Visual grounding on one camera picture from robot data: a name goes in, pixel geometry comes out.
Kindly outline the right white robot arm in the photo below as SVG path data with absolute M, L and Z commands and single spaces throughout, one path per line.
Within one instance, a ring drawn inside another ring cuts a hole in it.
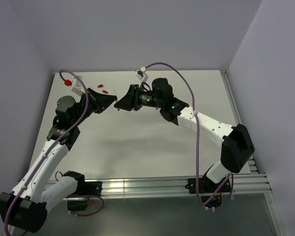
M 204 189 L 209 192 L 215 191 L 220 181 L 229 174 L 239 173 L 255 152 L 244 125 L 225 124 L 195 111 L 174 96 L 166 78 L 153 80 L 150 91 L 145 91 L 139 85 L 130 85 L 127 94 L 114 105 L 125 111 L 138 111 L 143 106 L 159 109 L 166 121 L 203 134 L 221 148 L 220 159 L 209 168 L 203 179 Z

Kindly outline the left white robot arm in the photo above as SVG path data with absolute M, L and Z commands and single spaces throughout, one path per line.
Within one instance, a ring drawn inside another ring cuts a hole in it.
M 45 186 L 80 135 L 78 125 L 91 114 L 105 111 L 116 99 L 115 95 L 100 94 L 89 88 L 79 102 L 68 95 L 57 101 L 53 126 L 36 161 L 9 193 L 0 194 L 0 215 L 6 235 L 9 235 L 8 226 L 36 233 L 59 202 L 70 195 L 85 193 L 85 176 L 74 171 L 64 173 L 50 188 Z

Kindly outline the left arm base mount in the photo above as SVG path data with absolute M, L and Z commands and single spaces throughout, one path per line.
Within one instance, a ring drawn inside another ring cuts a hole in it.
M 86 181 L 83 189 L 68 196 L 67 209 L 71 212 L 85 211 L 91 198 L 101 197 L 103 182 Z

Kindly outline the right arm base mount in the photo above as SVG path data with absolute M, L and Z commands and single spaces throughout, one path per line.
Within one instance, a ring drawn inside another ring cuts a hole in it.
M 199 193 L 201 195 L 202 202 L 206 202 L 212 193 L 219 187 L 219 185 L 224 181 L 222 179 L 219 183 L 214 183 L 207 177 L 202 177 L 199 179 Z M 196 178 L 188 178 L 185 189 L 189 191 L 189 194 L 196 194 Z M 212 200 L 206 204 L 206 207 L 219 207 L 223 203 L 223 193 L 229 193 L 231 190 L 231 182 L 229 179 L 224 183 L 224 185 L 219 189 Z

